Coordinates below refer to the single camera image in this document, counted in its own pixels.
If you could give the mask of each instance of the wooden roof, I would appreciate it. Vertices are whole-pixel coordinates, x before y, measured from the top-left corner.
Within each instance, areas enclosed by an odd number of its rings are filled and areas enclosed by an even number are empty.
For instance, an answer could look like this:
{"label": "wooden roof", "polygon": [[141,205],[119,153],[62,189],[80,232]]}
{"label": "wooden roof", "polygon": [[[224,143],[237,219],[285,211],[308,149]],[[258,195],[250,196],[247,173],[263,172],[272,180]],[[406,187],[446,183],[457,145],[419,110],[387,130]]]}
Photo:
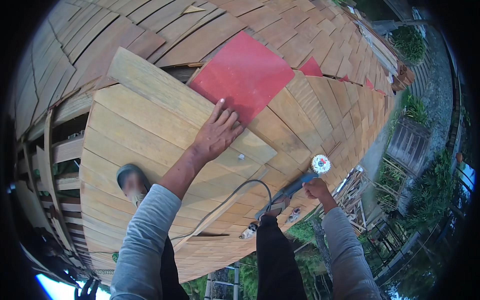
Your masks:
{"label": "wooden roof", "polygon": [[[388,119],[393,102],[387,77],[356,25],[333,3],[196,1],[194,5],[205,11],[182,15],[192,3],[62,1],[34,36],[19,66],[10,110],[16,116],[17,137],[31,135],[54,104],[99,89],[94,93],[80,167],[82,219],[90,251],[118,251],[135,212],[116,184],[118,167],[134,162],[156,182],[189,145],[208,114],[210,102],[158,67],[202,65],[240,30],[293,69],[313,56],[324,74],[348,75],[350,82],[295,71],[292,81],[250,124],[249,140],[232,145],[223,161],[210,163],[199,174],[172,226],[171,238],[191,232],[246,179],[261,178],[275,193],[305,171],[311,157],[319,153],[328,154],[333,162],[324,176],[333,190]],[[154,64],[144,67],[170,86],[152,83],[153,90],[145,91],[145,85],[115,77],[121,84],[106,87],[115,83],[107,71],[118,47]],[[132,62],[132,66],[139,64],[143,62]],[[366,78],[388,95],[363,87]],[[179,114],[168,103],[159,102],[155,90],[171,86],[185,95],[185,103],[193,98],[205,103],[203,112]],[[159,115],[163,116],[157,117],[159,122],[148,122]],[[259,147],[249,147],[252,141]],[[239,153],[246,159],[239,161]],[[180,280],[197,278],[254,251],[255,238],[239,240],[238,235],[266,204],[266,196],[263,187],[250,187],[202,226],[204,232],[228,237],[174,240]],[[317,204],[317,200],[296,195],[278,218],[281,229],[291,226],[283,223],[294,207],[302,207],[304,215]],[[94,268],[115,267],[108,254],[90,256]],[[109,275],[102,278],[104,283],[111,282]]]}

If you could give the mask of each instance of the leg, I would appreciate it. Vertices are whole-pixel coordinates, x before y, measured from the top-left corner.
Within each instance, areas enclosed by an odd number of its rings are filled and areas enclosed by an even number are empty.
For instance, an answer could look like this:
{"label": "leg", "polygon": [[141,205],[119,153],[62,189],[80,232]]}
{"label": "leg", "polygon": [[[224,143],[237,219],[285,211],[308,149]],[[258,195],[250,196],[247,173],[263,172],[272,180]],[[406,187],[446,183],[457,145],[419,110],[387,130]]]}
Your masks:
{"label": "leg", "polygon": [[174,257],[175,253],[173,251],[172,242],[167,238],[162,254],[162,267],[160,268],[163,299],[189,300],[190,298],[179,283],[179,274]]}
{"label": "leg", "polygon": [[275,216],[261,217],[257,230],[257,300],[306,300],[300,271],[290,242]]}

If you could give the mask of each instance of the foot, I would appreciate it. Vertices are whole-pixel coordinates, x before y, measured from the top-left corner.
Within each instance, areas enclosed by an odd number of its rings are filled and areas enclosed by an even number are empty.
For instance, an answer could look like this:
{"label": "foot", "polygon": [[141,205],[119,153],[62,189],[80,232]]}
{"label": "foot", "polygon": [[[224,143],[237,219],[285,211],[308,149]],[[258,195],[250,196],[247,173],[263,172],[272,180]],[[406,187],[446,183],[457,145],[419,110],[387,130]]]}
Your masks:
{"label": "foot", "polygon": [[138,207],[144,197],[147,195],[147,189],[140,174],[135,171],[129,171],[122,178],[121,190],[135,207]]}
{"label": "foot", "polygon": [[[285,202],[285,207],[287,207],[290,204],[290,200],[291,200],[290,197],[283,196],[283,197],[280,197],[280,198],[276,199],[272,204]],[[275,216],[276,217],[281,213],[282,213],[282,210],[280,208],[277,208],[277,209],[270,210],[269,212],[265,212],[264,216]]]}

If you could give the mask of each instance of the sky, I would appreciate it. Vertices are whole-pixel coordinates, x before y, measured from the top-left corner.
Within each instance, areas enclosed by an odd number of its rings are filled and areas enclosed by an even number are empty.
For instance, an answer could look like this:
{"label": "sky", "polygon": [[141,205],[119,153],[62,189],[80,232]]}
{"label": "sky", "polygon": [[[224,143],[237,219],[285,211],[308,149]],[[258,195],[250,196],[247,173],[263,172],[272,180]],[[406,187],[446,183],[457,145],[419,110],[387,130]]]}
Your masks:
{"label": "sky", "polygon": [[[43,276],[42,274],[39,274],[36,276],[37,280],[40,282],[40,284],[43,286],[45,291],[47,291],[48,295],[50,295],[50,298],[52,300],[73,300],[74,299],[74,293],[75,293],[75,288],[72,286],[69,286],[68,284],[64,284],[62,282],[57,282],[54,280],[51,280],[48,277]],[[83,282],[77,282],[81,287],[84,286]],[[110,299],[110,294],[97,289],[96,290],[96,300],[109,300]]]}

